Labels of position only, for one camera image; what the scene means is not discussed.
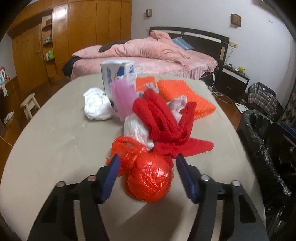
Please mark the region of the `white tissue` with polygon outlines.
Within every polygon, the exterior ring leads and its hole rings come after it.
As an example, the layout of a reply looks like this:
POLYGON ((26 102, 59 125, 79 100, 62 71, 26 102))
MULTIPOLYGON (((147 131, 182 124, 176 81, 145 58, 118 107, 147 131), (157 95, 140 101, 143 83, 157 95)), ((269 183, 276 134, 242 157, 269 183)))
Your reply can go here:
POLYGON ((89 120, 105 121, 112 117, 111 102, 102 89, 90 88, 83 96, 84 113, 89 120))

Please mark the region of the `blue pillow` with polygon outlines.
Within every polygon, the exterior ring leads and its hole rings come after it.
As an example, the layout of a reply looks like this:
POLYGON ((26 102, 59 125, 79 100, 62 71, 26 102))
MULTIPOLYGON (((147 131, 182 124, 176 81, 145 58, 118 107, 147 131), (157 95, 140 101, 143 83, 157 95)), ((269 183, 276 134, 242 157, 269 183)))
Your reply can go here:
POLYGON ((181 37, 177 37, 172 39, 173 43, 182 48, 183 50, 194 50, 194 47, 188 44, 185 40, 181 37))

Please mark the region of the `dark patterned curtain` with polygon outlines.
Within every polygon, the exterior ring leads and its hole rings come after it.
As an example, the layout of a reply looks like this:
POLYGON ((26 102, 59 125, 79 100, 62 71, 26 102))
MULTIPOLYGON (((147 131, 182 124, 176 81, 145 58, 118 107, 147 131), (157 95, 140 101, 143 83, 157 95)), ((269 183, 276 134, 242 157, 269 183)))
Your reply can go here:
POLYGON ((293 85, 293 90, 290 95, 290 99, 281 115, 278 123, 286 123, 288 126, 295 130, 296 126, 296 86, 293 85))

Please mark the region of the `plaid cloth covered chair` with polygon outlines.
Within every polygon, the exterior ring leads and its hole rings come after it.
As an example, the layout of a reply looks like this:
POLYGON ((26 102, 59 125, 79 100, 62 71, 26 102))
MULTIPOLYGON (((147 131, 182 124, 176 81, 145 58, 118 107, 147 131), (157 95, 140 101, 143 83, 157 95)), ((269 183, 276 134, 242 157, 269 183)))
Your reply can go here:
POLYGON ((248 88, 247 103, 272 121, 278 121, 283 113, 283 107, 277 100, 276 93, 261 82, 248 88))

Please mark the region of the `yellow plush toy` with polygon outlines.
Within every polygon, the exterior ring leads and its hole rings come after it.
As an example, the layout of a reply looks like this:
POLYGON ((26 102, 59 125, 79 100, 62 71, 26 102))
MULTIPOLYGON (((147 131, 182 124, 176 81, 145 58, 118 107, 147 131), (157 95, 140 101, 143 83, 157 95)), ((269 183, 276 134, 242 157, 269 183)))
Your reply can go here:
POLYGON ((241 74, 245 74, 245 68, 244 67, 241 67, 241 66, 239 66, 238 67, 238 71, 241 73, 241 74))

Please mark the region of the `pink face mask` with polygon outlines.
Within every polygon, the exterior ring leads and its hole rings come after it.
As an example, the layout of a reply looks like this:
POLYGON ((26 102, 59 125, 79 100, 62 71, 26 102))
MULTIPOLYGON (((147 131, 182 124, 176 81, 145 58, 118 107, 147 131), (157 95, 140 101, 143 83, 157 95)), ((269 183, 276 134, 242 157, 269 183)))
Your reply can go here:
POLYGON ((137 99, 135 86, 123 77, 111 83, 111 93, 118 116, 121 121, 125 121, 133 113, 133 103, 137 99))

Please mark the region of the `black lined trash bin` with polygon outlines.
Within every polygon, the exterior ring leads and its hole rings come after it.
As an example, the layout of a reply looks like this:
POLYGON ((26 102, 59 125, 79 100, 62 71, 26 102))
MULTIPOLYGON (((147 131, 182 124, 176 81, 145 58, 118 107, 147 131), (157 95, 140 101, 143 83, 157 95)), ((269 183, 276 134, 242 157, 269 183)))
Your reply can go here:
POLYGON ((249 156, 259 183, 266 212, 274 213, 295 198, 295 181, 285 181, 274 170, 268 150, 269 118, 253 110, 242 114, 237 133, 249 156))

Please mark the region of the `small orange foam net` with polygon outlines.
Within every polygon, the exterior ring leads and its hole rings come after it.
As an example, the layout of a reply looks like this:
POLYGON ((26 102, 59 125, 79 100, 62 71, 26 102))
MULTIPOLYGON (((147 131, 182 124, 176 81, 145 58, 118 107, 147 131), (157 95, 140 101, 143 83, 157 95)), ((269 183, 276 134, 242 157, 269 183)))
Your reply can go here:
POLYGON ((145 92, 147 89, 153 89, 159 93, 156 85, 156 79, 153 76, 137 77, 135 80, 136 92, 145 92))

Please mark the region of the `red cloth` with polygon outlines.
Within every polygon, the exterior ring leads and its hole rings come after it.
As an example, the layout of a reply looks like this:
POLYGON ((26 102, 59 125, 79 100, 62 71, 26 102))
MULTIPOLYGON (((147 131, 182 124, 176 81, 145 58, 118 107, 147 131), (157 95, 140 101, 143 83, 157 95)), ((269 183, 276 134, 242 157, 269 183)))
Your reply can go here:
POLYGON ((134 101, 132 110, 149 131, 149 139, 154 142, 152 151, 172 165, 172 159, 178 154, 188 157, 214 148, 212 142, 190 137, 195 108, 196 103, 186 103, 182 117, 177 121, 161 96, 148 89, 143 97, 134 101))

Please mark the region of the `wooden side desk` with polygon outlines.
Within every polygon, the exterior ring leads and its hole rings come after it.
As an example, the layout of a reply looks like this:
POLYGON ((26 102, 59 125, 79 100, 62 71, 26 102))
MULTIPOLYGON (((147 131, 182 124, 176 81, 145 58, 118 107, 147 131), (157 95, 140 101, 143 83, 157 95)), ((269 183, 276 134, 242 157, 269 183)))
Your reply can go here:
POLYGON ((19 137, 22 128, 20 125, 22 110, 20 108, 20 101, 18 98, 19 82, 18 78, 12 78, 5 84, 8 91, 4 96, 1 89, 1 121, 4 125, 4 140, 14 145, 19 137))

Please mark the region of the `small white stool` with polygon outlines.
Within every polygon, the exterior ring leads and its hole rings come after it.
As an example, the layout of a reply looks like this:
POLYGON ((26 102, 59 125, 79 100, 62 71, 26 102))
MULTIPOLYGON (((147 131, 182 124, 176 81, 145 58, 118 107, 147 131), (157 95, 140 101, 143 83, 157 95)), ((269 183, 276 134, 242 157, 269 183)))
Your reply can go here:
POLYGON ((20 108, 23 110, 25 113, 25 116, 27 120, 31 120, 33 118, 33 115, 31 113, 31 110, 33 108, 40 109, 40 105, 36 100, 35 93, 30 94, 21 104, 20 108))

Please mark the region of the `white plastic bag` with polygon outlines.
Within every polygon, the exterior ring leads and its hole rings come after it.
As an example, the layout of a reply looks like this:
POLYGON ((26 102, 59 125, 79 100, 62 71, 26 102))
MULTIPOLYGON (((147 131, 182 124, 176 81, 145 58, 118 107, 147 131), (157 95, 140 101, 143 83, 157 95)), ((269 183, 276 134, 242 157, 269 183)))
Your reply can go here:
POLYGON ((148 151, 152 150, 154 147, 154 142, 149 139, 149 131, 145 127, 142 120, 139 119, 139 117, 135 113, 126 117, 123 128, 123 135, 125 137, 131 137, 139 143, 143 144, 144 146, 146 146, 146 149, 148 151))

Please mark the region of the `beige table cloth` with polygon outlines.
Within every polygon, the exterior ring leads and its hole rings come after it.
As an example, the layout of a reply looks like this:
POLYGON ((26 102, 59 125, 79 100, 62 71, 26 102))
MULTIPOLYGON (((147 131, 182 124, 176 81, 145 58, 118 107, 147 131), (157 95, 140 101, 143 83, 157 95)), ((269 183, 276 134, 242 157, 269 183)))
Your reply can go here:
MULTIPOLYGON (((96 174, 105 165, 112 142, 122 134, 117 116, 106 121, 86 118, 83 95, 92 87, 102 87, 100 75, 83 76, 61 88, 29 121, 8 157, 1 179, 1 214, 22 240, 28 238, 56 183, 78 183, 96 174)), ((188 157, 187 162, 217 182, 240 181, 264 218, 255 174, 222 109, 196 120, 191 135, 212 142, 214 148, 188 157)), ((186 240, 197 209, 175 173, 168 195, 154 204, 127 196, 117 179, 100 213, 111 240, 186 240)))

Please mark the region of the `red plastic bag ball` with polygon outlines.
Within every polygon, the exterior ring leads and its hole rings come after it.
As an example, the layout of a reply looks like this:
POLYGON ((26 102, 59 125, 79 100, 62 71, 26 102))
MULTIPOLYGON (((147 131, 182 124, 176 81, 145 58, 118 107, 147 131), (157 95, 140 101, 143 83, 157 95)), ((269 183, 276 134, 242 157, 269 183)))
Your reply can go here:
POLYGON ((118 155, 125 193, 136 200, 156 203, 171 188, 174 178, 170 164, 131 137, 117 137, 111 146, 111 156, 118 155))

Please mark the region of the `white blue carton box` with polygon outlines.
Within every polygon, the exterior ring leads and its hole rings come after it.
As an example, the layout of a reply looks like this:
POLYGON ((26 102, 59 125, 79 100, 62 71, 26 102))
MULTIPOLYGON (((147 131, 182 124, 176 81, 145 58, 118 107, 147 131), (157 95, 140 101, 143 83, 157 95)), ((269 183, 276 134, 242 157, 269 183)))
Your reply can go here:
POLYGON ((114 101, 111 91, 111 84, 116 80, 126 78, 131 86, 135 86, 137 74, 134 69, 135 62, 133 60, 107 60, 101 63, 101 75, 105 95, 109 98, 111 106, 114 107, 114 101))

